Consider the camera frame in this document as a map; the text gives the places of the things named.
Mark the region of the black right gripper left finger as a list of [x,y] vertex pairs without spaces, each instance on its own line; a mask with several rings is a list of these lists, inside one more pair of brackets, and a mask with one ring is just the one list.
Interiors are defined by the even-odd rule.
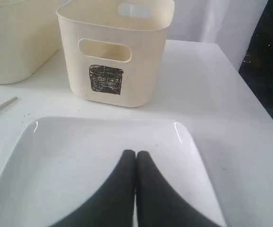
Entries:
[[124,150],[112,173],[79,208],[54,223],[55,227],[133,226],[136,153]]

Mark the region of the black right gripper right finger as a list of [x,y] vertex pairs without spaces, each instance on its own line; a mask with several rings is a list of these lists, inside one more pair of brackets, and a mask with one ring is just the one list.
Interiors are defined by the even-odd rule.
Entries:
[[136,158],[136,208],[140,227],[225,227],[202,160],[182,163],[140,151]]

